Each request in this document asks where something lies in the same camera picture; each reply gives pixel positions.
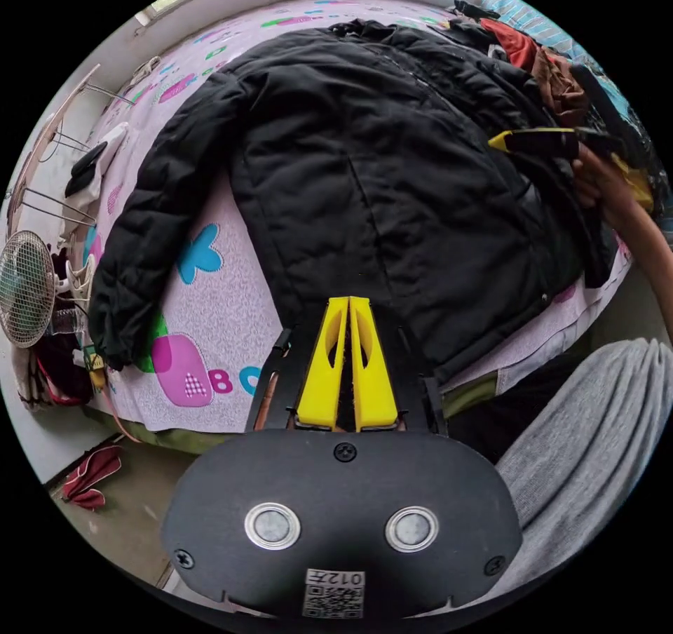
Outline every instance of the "drying rack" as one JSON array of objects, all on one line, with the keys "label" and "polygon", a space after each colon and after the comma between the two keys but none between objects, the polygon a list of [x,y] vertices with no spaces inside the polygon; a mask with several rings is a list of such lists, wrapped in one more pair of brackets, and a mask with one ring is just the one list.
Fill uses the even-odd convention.
[{"label": "drying rack", "polygon": [[[52,215],[56,218],[60,218],[61,220],[67,220],[70,222],[75,222],[77,224],[83,224],[86,225],[87,227],[95,227],[96,219],[94,217],[90,216],[88,213],[78,208],[66,204],[64,201],[61,201],[60,199],[56,199],[47,194],[44,194],[43,192],[32,189],[30,187],[30,183],[33,179],[33,176],[35,176],[35,172],[37,170],[37,166],[40,164],[41,157],[50,143],[64,145],[66,147],[79,150],[80,152],[87,152],[90,149],[89,146],[86,145],[86,143],[82,143],[82,141],[79,141],[71,136],[68,136],[67,134],[64,134],[59,129],[59,125],[61,124],[63,117],[66,114],[66,111],[68,110],[72,102],[75,100],[75,98],[84,90],[100,92],[102,94],[109,96],[110,98],[124,101],[125,103],[128,103],[131,106],[135,105],[135,103],[130,99],[124,98],[119,94],[110,92],[107,89],[103,89],[103,87],[99,87],[98,85],[94,85],[90,82],[93,75],[99,68],[100,64],[96,64],[84,76],[84,78],[80,81],[77,87],[73,89],[73,91],[68,95],[67,99],[60,105],[59,109],[55,113],[52,113],[47,118],[47,121],[44,123],[43,128],[38,134],[38,137],[35,140],[35,143],[33,144],[33,148],[28,153],[28,156],[26,157],[23,166],[21,167],[21,171],[19,172],[19,175],[17,176],[16,181],[14,183],[14,187],[12,189],[12,194],[7,207],[7,238],[9,238],[12,234],[14,234],[17,231],[18,219],[19,219],[18,212],[22,206],[35,209],[40,213],[46,213],[47,215]],[[70,141],[72,144],[64,143],[62,139],[66,139]],[[80,219],[77,220],[75,218],[69,217],[68,215],[65,215],[64,213],[59,214],[54,213],[52,211],[47,211],[35,204],[26,202],[25,196],[27,192],[54,201],[60,204],[64,209],[74,211],[77,215],[80,216]]]}]

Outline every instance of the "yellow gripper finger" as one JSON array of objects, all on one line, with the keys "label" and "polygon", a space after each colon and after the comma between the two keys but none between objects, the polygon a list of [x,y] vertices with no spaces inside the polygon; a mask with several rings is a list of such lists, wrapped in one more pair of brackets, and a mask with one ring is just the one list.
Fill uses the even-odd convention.
[{"label": "yellow gripper finger", "polygon": [[[347,321],[348,298],[331,298],[325,310],[304,390],[297,407],[297,419],[300,424],[332,430],[337,425]],[[329,353],[334,345],[336,355],[332,364],[329,361]]]},{"label": "yellow gripper finger", "polygon": [[351,353],[355,430],[386,428],[397,421],[393,387],[369,300],[351,298]]}]

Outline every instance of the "yellow object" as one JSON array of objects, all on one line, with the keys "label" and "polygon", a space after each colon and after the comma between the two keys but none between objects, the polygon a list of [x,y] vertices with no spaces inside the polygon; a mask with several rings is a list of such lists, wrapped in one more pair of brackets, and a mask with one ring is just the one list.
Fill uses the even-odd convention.
[{"label": "yellow object", "polygon": [[[297,419],[301,424],[333,429],[337,423],[347,318],[348,298],[332,298],[322,320],[304,390],[297,407]],[[336,355],[332,365],[329,362],[329,353],[334,345]]]},{"label": "yellow object", "polygon": [[397,406],[372,308],[364,297],[351,298],[351,347],[355,430],[392,426],[397,421]]},{"label": "yellow object", "polygon": [[[369,300],[334,297],[327,305],[297,406],[297,419],[304,426],[332,430],[337,426],[349,314],[355,430],[387,428],[397,421],[393,387]],[[335,349],[333,363],[329,361],[332,349]]]},{"label": "yellow object", "polygon": [[98,370],[90,370],[89,377],[91,378],[91,383],[95,389],[102,391],[105,388],[105,370],[102,368]]},{"label": "yellow object", "polygon": [[654,197],[647,180],[647,172],[643,169],[631,169],[631,167],[612,153],[612,161],[619,167],[626,182],[631,186],[633,196],[647,213],[654,211]]},{"label": "yellow object", "polygon": [[[536,129],[524,130],[527,134],[532,134],[534,132],[541,133],[566,133],[570,134],[574,132],[574,129],[568,129],[565,127],[540,127]],[[489,140],[489,147],[494,148],[495,150],[500,150],[502,152],[510,152],[507,147],[506,139],[511,136],[514,132],[511,130],[503,131],[497,136],[494,136]],[[650,184],[647,180],[647,172],[643,169],[632,169],[624,160],[622,160],[616,153],[611,155],[612,161],[618,166],[626,182],[630,185],[633,195],[642,208],[647,211],[647,213],[652,213],[654,210],[654,198],[652,196],[652,191],[650,190]]]}]

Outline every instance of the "jacket sleeve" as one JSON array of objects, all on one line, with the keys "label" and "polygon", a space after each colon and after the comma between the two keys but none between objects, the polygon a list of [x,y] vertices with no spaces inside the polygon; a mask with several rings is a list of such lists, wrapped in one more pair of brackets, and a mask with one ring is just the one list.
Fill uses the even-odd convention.
[{"label": "jacket sleeve", "polygon": [[212,74],[145,156],[92,284],[89,333],[113,370],[139,358],[171,269],[250,103],[233,72]]}]

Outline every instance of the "screw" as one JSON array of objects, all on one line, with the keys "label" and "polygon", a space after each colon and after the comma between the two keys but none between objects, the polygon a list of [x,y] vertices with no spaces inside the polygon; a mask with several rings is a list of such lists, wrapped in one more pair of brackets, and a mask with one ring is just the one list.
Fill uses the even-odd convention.
[{"label": "screw", "polygon": [[498,555],[497,557],[493,557],[486,562],[486,566],[484,566],[484,573],[487,576],[495,576],[503,570],[504,566],[505,558],[502,555]]},{"label": "screw", "polygon": [[189,552],[185,552],[185,550],[176,550],[175,559],[183,569],[194,568],[194,558],[189,554]]},{"label": "screw", "polygon": [[334,458],[342,464],[347,464],[358,455],[355,445],[350,443],[339,443],[334,448]]}]

